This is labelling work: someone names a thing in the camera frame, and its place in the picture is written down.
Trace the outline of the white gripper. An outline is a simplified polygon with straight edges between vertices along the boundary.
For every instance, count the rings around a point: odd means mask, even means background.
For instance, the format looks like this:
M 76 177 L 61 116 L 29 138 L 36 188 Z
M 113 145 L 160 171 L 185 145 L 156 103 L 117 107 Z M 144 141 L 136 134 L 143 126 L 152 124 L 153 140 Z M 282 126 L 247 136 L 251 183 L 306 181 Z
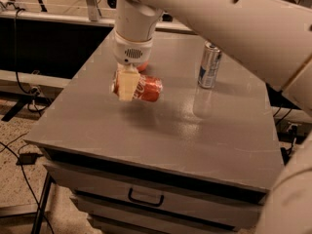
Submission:
M 134 65 L 141 65 L 149 60 L 152 44 L 152 39 L 134 42 L 125 39 L 116 30 L 113 31 L 113 54 L 120 63 L 117 69 L 120 100 L 131 101 L 133 99 L 140 78 Z

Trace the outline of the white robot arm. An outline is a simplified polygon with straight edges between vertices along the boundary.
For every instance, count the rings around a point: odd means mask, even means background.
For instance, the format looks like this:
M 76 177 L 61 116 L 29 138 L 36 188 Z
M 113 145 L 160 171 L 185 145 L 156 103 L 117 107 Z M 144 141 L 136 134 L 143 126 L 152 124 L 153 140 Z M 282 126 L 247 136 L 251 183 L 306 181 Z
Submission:
M 312 12 L 283 0 L 133 0 L 163 9 L 306 113 Z M 312 234 L 312 136 L 273 185 L 254 234 Z

